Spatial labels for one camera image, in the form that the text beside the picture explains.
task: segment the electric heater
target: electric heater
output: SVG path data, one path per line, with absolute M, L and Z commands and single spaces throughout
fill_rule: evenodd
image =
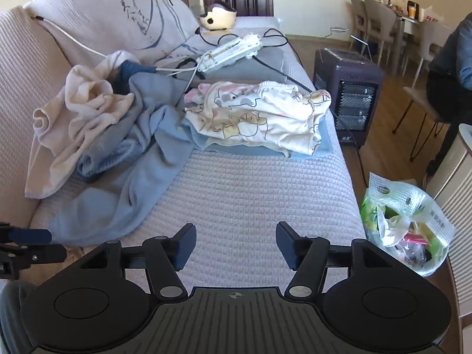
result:
M 316 52 L 313 84 L 331 94 L 341 144 L 354 143 L 352 136 L 358 147 L 365 144 L 383 78 L 382 69 L 357 52 L 331 48 Z

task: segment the jeans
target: jeans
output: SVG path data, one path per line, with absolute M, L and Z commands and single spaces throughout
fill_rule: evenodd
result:
M 426 94 L 431 106 L 445 122 L 450 123 L 440 151 L 426 168 L 426 173 L 433 176 L 454 142 L 459 124 L 472 125 L 472 91 L 464 88 L 453 76 L 429 72 Z
M 36 285 L 25 281 L 9 282 L 0 297 L 0 336 L 4 354 L 28 354 L 34 345 L 21 321 L 21 307 Z

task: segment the dining chair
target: dining chair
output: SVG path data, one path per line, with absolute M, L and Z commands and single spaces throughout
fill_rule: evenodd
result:
M 384 45 L 385 43 L 388 43 L 389 49 L 386 56 L 386 62 L 389 63 L 391 47 L 395 40 L 392 31 L 397 21 L 396 13 L 384 4 L 375 0 L 364 0 L 364 3 L 368 19 L 365 42 L 369 42 L 370 37 L 374 37 L 379 41 L 377 65 L 381 63 Z
M 364 40 L 367 36 L 367 11 L 365 10 L 365 3 L 362 0 L 351 0 L 351 3 L 354 18 L 353 34 Z M 354 39 L 351 39 L 349 49 L 352 48 L 353 44 Z
M 424 116 L 423 116 L 423 121 L 421 123 L 421 126 L 419 127 L 418 134 L 416 135 L 416 139 L 414 141 L 412 151 L 410 153 L 410 162 L 413 162 L 416 157 L 421 153 L 423 150 L 424 146 L 426 145 L 426 142 L 430 139 L 431 134 L 433 134 L 433 137 L 436 138 L 440 133 L 441 130 L 443 129 L 444 125 L 447 124 L 447 121 L 443 120 L 439 113 L 431 106 L 429 103 L 427 97 L 426 97 L 426 90 L 420 91 L 418 89 L 414 88 L 409 88 L 408 86 L 404 86 L 403 90 L 407 93 L 407 95 L 410 97 L 410 102 L 408 103 L 407 109 L 402 115 L 402 118 L 400 118 L 400 121 L 398 122 L 397 126 L 395 129 L 392 131 L 392 133 L 395 135 L 396 131 L 402 124 L 404 118 L 410 111 L 410 108 L 412 107 L 412 104 L 415 103 L 418 105 L 421 109 L 424 110 Z M 428 133 L 428 136 L 424 139 L 423 143 L 419 147 L 418 150 L 415 151 L 416 146 L 418 145 L 419 141 L 419 136 L 421 135 L 421 132 L 423 130 L 424 123 L 426 121 L 426 117 L 430 117 L 434 124 L 433 127 L 431 128 L 430 132 Z
M 424 21 L 421 24 L 421 40 L 418 45 L 410 45 L 408 47 L 407 54 L 405 56 L 404 65 L 403 65 L 403 73 L 402 77 L 405 76 L 405 72 L 407 71 L 408 60 L 412 54 L 416 54 L 419 56 L 419 64 L 418 69 L 416 70 L 416 74 L 413 80 L 412 88 L 414 89 L 416 82 L 419 77 L 419 73 L 423 68 L 424 61 L 431 62 L 436 55 L 436 53 L 430 50 L 431 45 L 436 45 L 438 47 L 443 47 L 445 42 L 447 41 L 448 37 L 452 33 L 452 29 L 445 26 L 440 22 L 430 22 Z

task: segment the power strip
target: power strip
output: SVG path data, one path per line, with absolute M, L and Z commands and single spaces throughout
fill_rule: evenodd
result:
M 251 58 L 262 48 L 257 34 L 247 34 L 231 40 L 198 58 L 198 71 L 218 70 L 235 63 L 240 58 Z

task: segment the dark jacket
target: dark jacket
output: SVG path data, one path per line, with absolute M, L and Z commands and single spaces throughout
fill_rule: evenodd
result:
M 472 12 L 449 36 L 430 70 L 457 77 L 464 88 L 472 89 Z

